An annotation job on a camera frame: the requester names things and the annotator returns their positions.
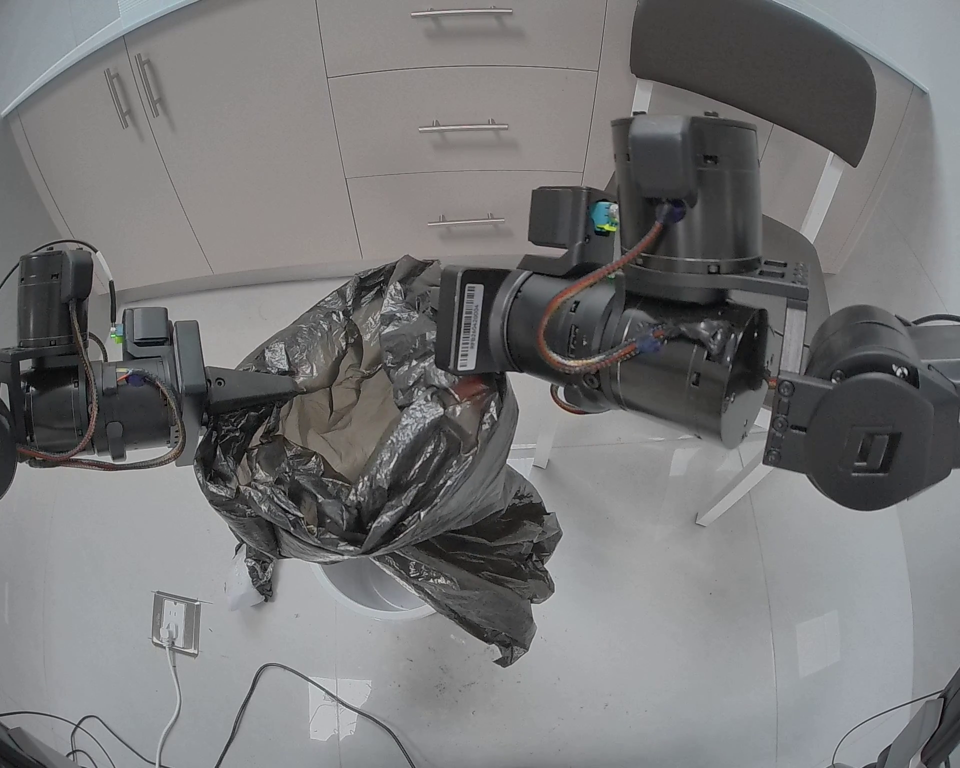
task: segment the countertop edge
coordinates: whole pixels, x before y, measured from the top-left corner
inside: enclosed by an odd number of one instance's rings
[[[828,13],[821,11],[818,8],[810,5],[806,0],[775,0],[787,8],[791,8],[794,11],[800,12],[803,15],[813,19],[819,24],[823,24],[828,29],[832,30],[840,37],[844,38],[848,42],[855,45],[861,51],[874,59],[882,62],[891,69],[893,69],[898,74],[902,75],[908,81],[913,83],[917,88],[919,88],[924,93],[929,93],[929,89],[921,83],[917,78],[910,75],[903,67],[897,64],[895,61],[891,60],[889,57],[885,56],[881,51],[871,43],[869,40],[852,30],[845,24],[840,23],[835,18],[833,18]],[[88,37],[84,42],[74,48],[70,53],[64,56],[62,59],[57,61],[53,66],[51,66],[46,72],[40,75],[36,80],[34,80],[24,91],[20,93],[12,102],[10,102],[6,107],[0,111],[0,117],[6,117],[10,114],[18,105],[20,105],[25,99],[32,96],[47,83],[57,77],[60,73],[69,69],[73,64],[77,63],[84,57],[92,54],[94,51],[103,48],[108,43],[112,43],[116,38],[126,35],[129,32],[142,27],[144,24],[148,24],[156,18],[169,13],[171,11],[176,11],[183,6],[188,6],[191,3],[195,3],[197,0],[172,0],[169,5],[164,6],[163,8],[153,9],[151,11],[143,12],[141,14],[131,13],[130,15],[121,15],[116,21],[112,21],[107,24],[100,32],[96,35]]]

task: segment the chair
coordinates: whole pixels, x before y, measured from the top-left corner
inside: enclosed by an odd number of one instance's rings
[[[763,255],[809,267],[808,346],[829,316],[813,241],[844,169],[856,167],[870,140],[876,109],[870,64],[836,33],[773,0],[639,0],[630,69],[637,77],[634,113],[648,109],[654,83],[663,83],[743,109],[828,150],[801,230],[763,217]],[[765,306],[771,326],[782,334],[783,300],[751,295],[751,303]],[[780,338],[775,337],[777,346]],[[769,412],[761,411],[757,425],[768,424]],[[535,466],[546,465],[554,429],[555,424],[543,426]],[[769,471],[757,455],[697,522],[713,522]]]

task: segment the black trash bag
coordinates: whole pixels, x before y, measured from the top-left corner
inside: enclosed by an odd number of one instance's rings
[[[317,303],[239,368],[289,375],[302,395],[213,417],[194,469],[247,545],[270,598],[278,558],[370,557],[513,663],[553,594],[561,529],[508,467],[518,407],[506,375],[434,361],[440,265],[405,256]]]

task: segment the floor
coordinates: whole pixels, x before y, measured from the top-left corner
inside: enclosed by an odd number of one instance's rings
[[[232,366],[331,287],[164,303],[200,320],[207,364]],[[549,406],[539,382],[514,384],[516,441],[530,443]],[[613,413],[564,415],[556,446],[531,479],[564,528],[550,561],[557,591],[535,607],[530,653],[507,669],[440,616],[387,623],[345,610],[301,563],[281,564],[274,602],[229,612],[234,539],[189,469],[21,470],[0,502],[0,709],[97,712],[152,755],[173,704],[148,639],[155,589],[206,601],[201,653],[180,660],[183,716],[164,755],[177,768],[215,762],[270,660],[362,702],[421,768],[819,768],[849,727],[910,698],[895,510],[841,510],[775,472],[704,529],[698,508],[757,445],[726,451]],[[338,733],[311,737],[316,709],[304,683],[268,671],[224,764],[403,764],[388,736],[346,711]],[[876,759],[903,722],[872,723],[840,759]],[[17,723],[66,749],[60,726]],[[138,764],[104,743],[118,768]]]

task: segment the white cable label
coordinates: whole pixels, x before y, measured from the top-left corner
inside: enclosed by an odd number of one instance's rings
[[[464,309],[460,315],[460,346],[457,371],[472,371],[477,365],[480,341],[480,317],[483,313],[483,283],[469,282],[464,291]]]

